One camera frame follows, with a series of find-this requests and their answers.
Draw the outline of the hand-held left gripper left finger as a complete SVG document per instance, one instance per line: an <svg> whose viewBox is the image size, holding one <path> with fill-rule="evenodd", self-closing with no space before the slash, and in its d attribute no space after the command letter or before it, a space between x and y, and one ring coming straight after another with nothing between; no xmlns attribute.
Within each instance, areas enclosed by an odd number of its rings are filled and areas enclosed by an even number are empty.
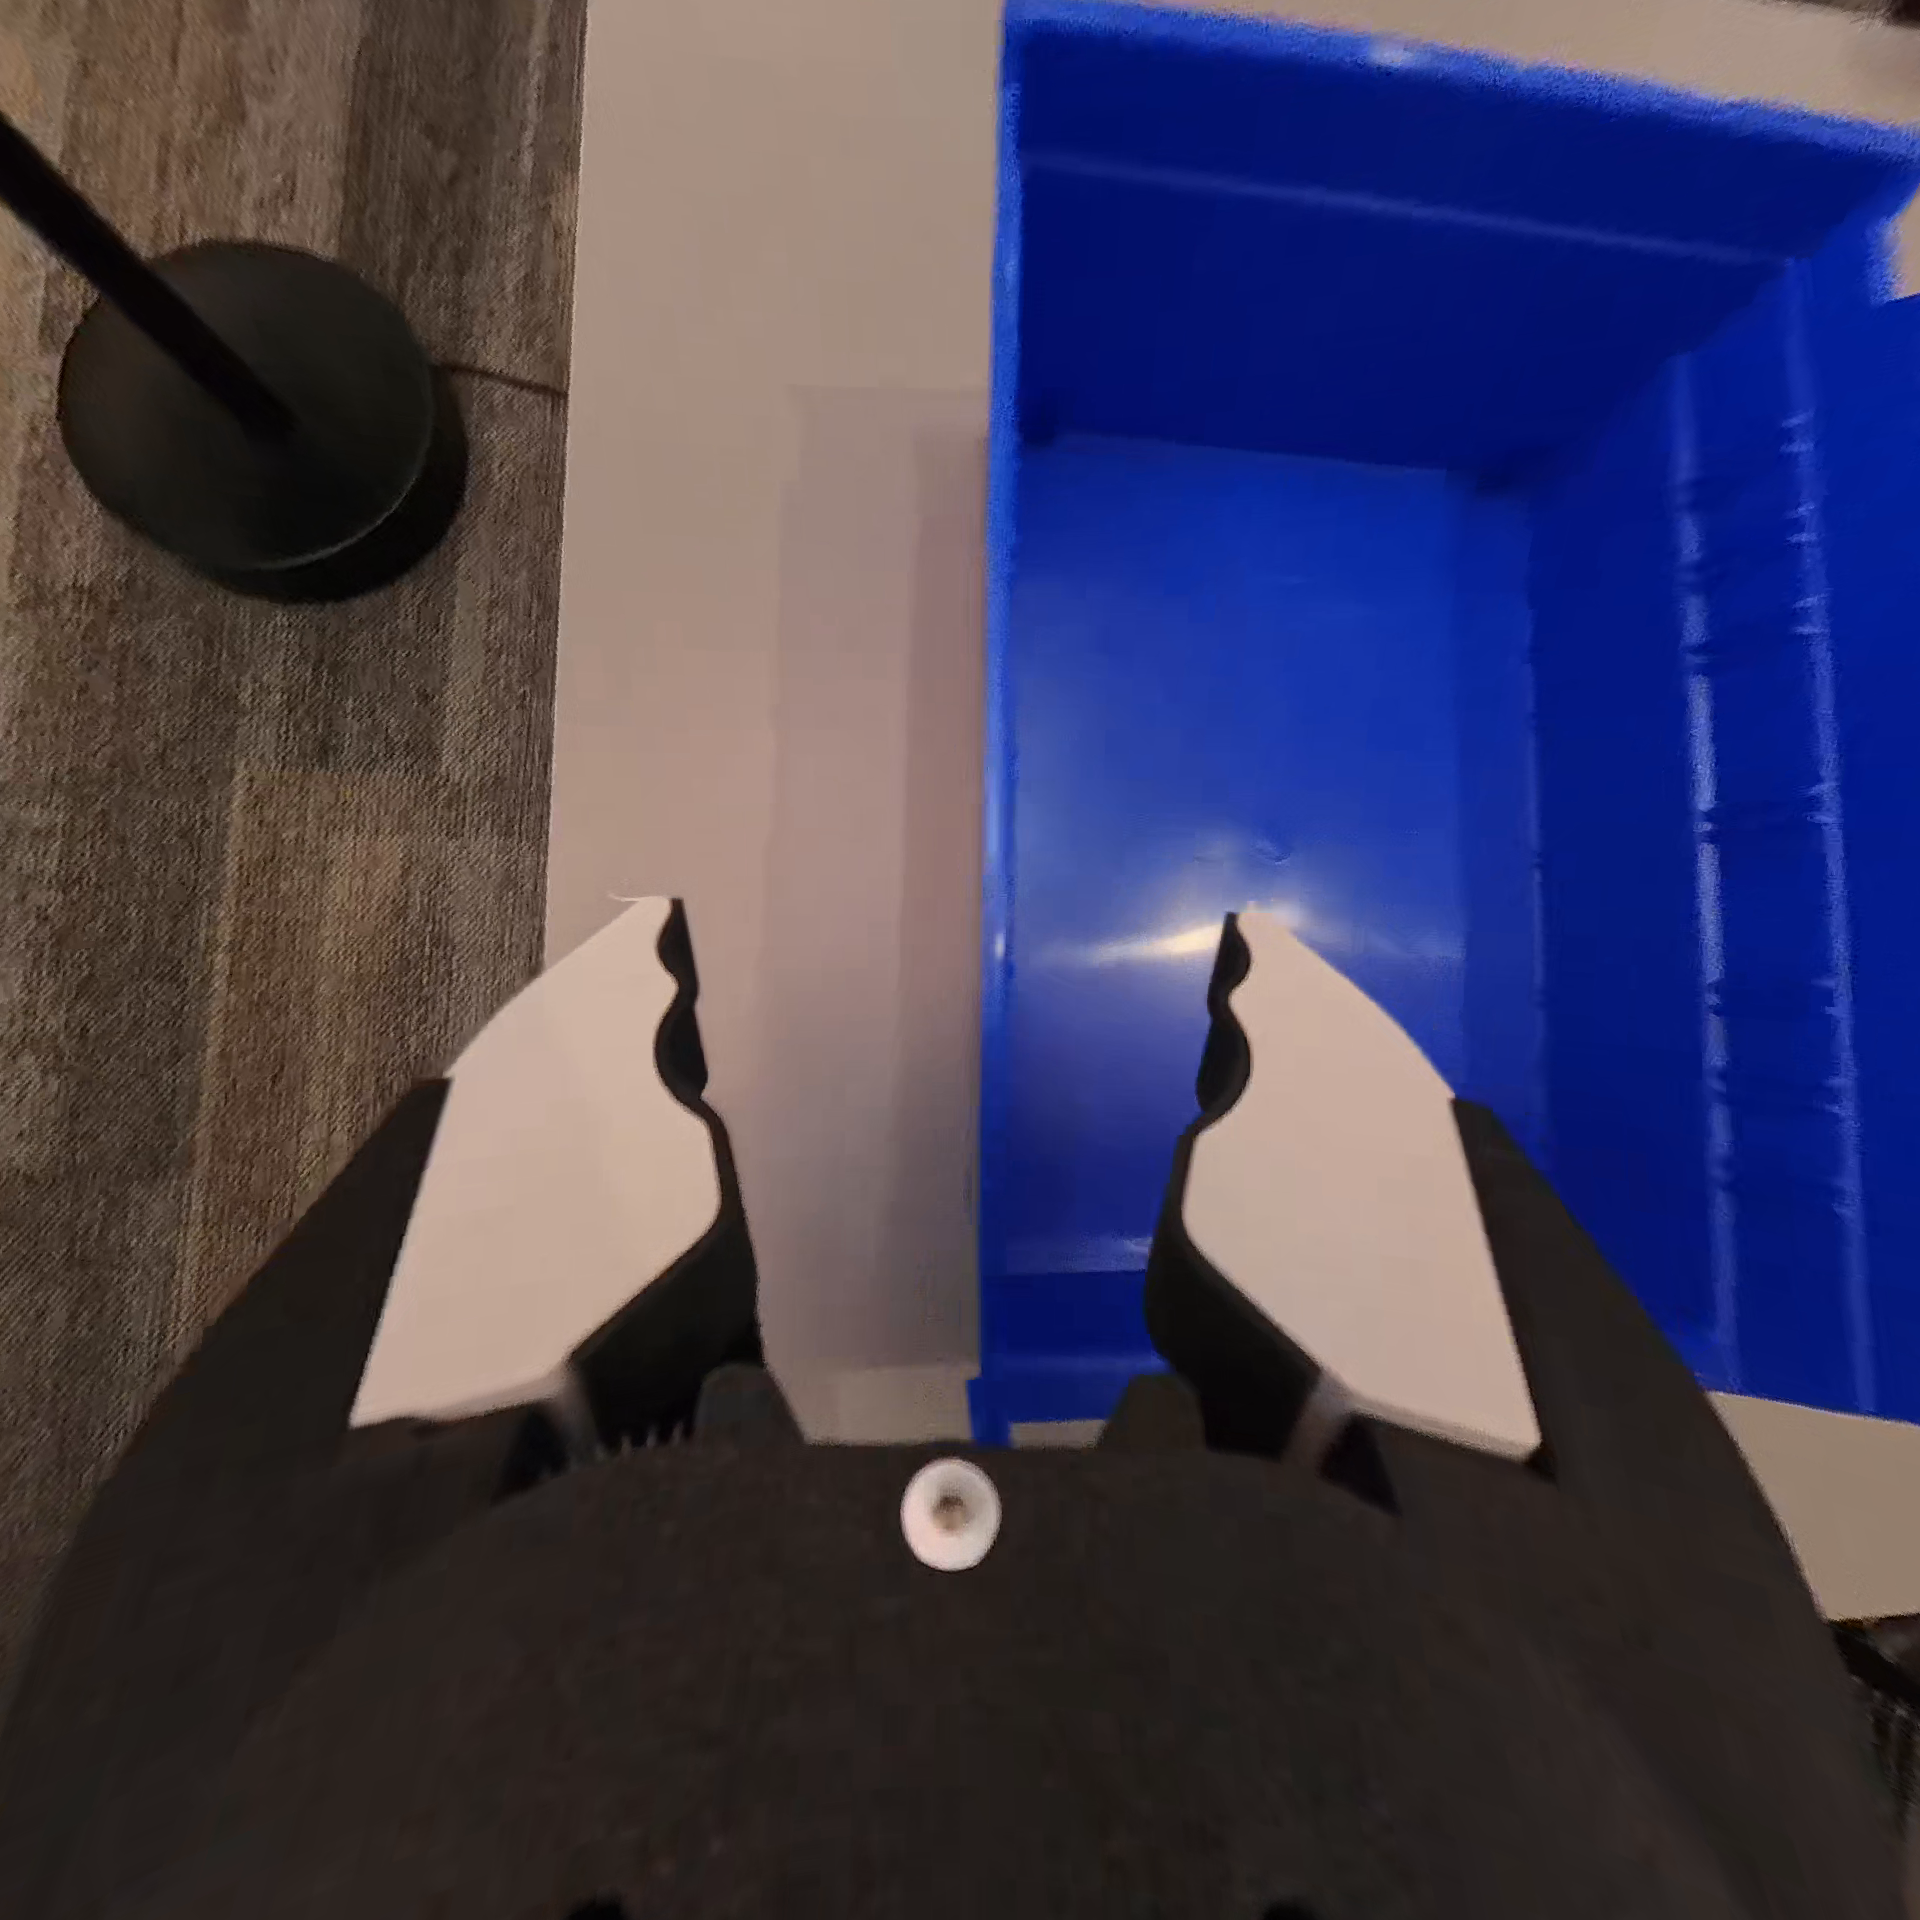
<svg viewBox="0 0 1920 1920"><path fill-rule="evenodd" d="M349 1427L541 1408L575 1452L689 1427L761 1362L684 900L647 897L449 1063Z"/></svg>

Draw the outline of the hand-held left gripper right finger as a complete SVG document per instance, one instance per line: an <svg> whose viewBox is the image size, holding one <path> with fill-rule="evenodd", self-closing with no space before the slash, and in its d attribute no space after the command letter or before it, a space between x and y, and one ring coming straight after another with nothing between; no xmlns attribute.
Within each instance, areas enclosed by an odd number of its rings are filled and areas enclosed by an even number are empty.
<svg viewBox="0 0 1920 1920"><path fill-rule="evenodd" d="M1317 1466L1356 1423L1543 1444L1449 1081L1271 911L1217 932L1143 1312L1220 1455Z"/></svg>

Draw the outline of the blue plastic bin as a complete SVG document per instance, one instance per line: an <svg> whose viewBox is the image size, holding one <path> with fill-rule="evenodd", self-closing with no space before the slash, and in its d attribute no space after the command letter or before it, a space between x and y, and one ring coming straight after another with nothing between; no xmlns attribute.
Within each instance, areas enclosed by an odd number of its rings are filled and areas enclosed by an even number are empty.
<svg viewBox="0 0 1920 1920"><path fill-rule="evenodd" d="M1696 1379L1916 1423L1916 108L1007 4L977 1443L1150 1364L1220 922Z"/></svg>

